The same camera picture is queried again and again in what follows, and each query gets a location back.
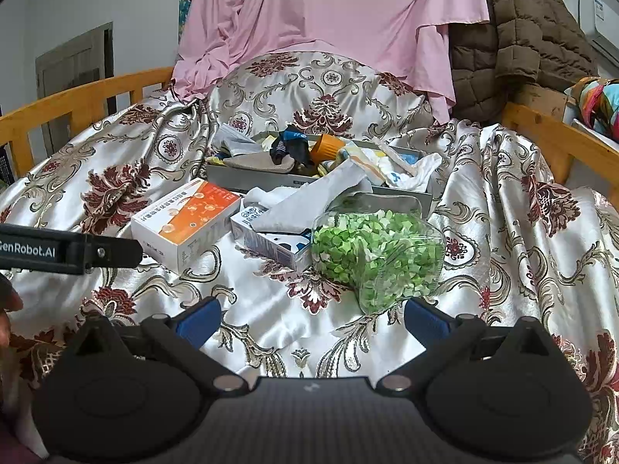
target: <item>blue gripper pad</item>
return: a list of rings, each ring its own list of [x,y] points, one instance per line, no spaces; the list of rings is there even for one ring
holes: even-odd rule
[[[453,329],[455,320],[432,307],[412,298],[404,307],[404,326],[427,349],[432,343],[446,338]]]
[[[196,349],[202,347],[222,323],[222,306],[217,299],[197,309],[186,310],[183,314],[186,317],[183,316],[176,324],[174,331]]]

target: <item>teal patterned fabric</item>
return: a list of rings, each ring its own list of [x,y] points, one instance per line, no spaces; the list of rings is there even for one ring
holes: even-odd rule
[[[185,21],[187,14],[190,12],[191,0],[180,0],[178,6],[178,41],[180,43],[183,30],[185,29]]]

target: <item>orange and white box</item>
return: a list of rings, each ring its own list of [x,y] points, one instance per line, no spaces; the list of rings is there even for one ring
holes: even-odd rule
[[[182,274],[230,232],[240,206],[236,193],[196,178],[131,217],[131,233],[147,255]]]

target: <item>air conditioner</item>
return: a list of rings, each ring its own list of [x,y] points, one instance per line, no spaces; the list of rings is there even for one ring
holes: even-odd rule
[[[602,0],[578,0],[578,24],[593,48],[619,67],[619,15]]]

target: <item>green paper pieces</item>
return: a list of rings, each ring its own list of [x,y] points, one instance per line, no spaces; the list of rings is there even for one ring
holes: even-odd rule
[[[445,246],[438,230],[413,214],[327,213],[312,233],[315,269],[351,285],[367,314],[436,289]]]

